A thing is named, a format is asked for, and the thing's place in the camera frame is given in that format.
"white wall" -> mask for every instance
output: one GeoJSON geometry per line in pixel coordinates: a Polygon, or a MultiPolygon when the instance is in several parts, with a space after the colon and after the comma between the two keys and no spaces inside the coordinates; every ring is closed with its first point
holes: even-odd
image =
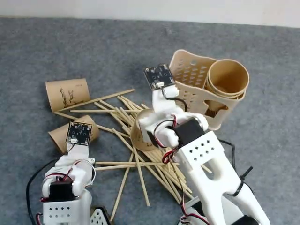
{"type": "Polygon", "coordinates": [[[300,27],[300,0],[0,0],[2,16],[239,23],[300,27]]]}

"circuit board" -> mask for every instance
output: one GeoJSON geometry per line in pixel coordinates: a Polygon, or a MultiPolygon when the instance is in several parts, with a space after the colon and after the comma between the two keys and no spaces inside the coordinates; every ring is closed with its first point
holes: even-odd
{"type": "Polygon", "coordinates": [[[151,90],[157,90],[175,84],[173,75],[166,64],[145,68],[144,73],[151,90]]]}
{"type": "Polygon", "coordinates": [[[66,143],[89,145],[92,125],[70,122],[66,143]]]}

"paper cup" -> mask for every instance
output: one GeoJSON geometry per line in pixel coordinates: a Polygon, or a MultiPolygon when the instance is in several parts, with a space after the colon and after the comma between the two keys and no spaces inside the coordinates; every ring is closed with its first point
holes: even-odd
{"type": "Polygon", "coordinates": [[[46,82],[52,112],[90,100],[86,79],[46,82]]]}
{"type": "Polygon", "coordinates": [[[130,134],[131,142],[135,146],[135,148],[141,151],[152,151],[157,149],[152,143],[144,142],[143,135],[138,127],[139,126],[138,120],[148,116],[152,112],[153,111],[151,109],[144,109],[141,112],[139,112],[139,114],[136,117],[136,121],[131,129],[131,134],[130,134]]]}
{"type": "Polygon", "coordinates": [[[235,60],[218,60],[208,70],[206,86],[212,93],[225,98],[236,98],[249,85],[249,73],[235,60]]]}
{"type": "MultiPolygon", "coordinates": [[[[88,124],[92,125],[92,132],[90,134],[90,142],[92,142],[93,140],[95,140],[96,138],[99,137],[99,133],[100,133],[99,129],[90,116],[88,116],[88,115],[83,116],[83,117],[75,120],[75,122],[88,123],[88,124]]],[[[67,134],[68,134],[68,128],[69,128],[69,124],[66,124],[62,127],[59,127],[57,129],[49,132],[50,137],[52,138],[52,140],[54,141],[54,143],[56,144],[56,146],[58,147],[60,152],[63,154],[65,154],[67,152],[66,138],[67,138],[67,134]]]]}

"beige plastic basket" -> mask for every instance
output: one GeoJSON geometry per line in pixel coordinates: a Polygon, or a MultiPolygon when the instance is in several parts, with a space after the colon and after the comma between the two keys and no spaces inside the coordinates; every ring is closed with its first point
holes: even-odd
{"type": "Polygon", "coordinates": [[[246,94],[245,90],[240,96],[232,99],[206,90],[208,70],[216,61],[180,49],[174,53],[170,63],[170,70],[180,90],[179,98],[186,101],[190,112],[201,113],[206,117],[210,130],[218,130],[224,119],[246,94]]]}

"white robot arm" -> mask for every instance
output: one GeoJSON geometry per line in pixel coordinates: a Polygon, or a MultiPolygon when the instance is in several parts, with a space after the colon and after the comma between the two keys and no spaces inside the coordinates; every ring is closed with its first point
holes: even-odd
{"type": "Polygon", "coordinates": [[[205,133],[208,129],[205,117],[184,112],[175,104],[178,90],[167,65],[147,68],[144,72],[153,91],[153,113],[139,119],[139,128],[145,142],[152,142],[161,149],[171,147],[184,174],[192,181],[191,188],[201,201],[207,221],[190,218],[189,222],[269,225],[269,219],[249,186],[230,164],[214,132],[205,133]],[[204,163],[212,168],[213,179],[202,169],[204,163]],[[231,195],[232,201],[224,198],[225,194],[231,195]]]}
{"type": "Polygon", "coordinates": [[[43,223],[45,225],[90,225],[91,185],[96,173],[89,158],[91,124],[71,122],[67,155],[60,157],[43,181],[43,223]]]}

